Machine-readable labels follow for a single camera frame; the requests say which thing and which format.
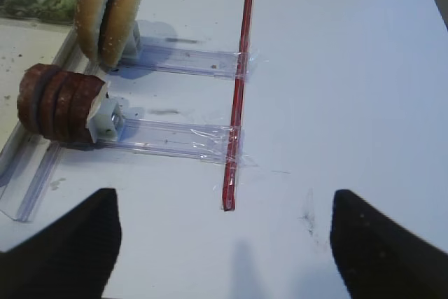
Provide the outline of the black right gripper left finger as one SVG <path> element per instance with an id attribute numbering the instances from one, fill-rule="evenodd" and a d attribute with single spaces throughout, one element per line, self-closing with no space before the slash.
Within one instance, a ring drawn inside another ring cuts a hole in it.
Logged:
<path id="1" fill-rule="evenodd" d="M 1 297 L 101 298 L 121 242 L 117 192 L 99 189 L 1 253 Z"/>

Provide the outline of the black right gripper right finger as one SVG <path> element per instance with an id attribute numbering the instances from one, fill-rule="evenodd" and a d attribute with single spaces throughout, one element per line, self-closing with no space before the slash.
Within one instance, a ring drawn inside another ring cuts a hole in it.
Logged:
<path id="1" fill-rule="evenodd" d="M 350 190 L 334 194 L 330 247 L 351 298 L 447 297 L 447 253 Z"/>

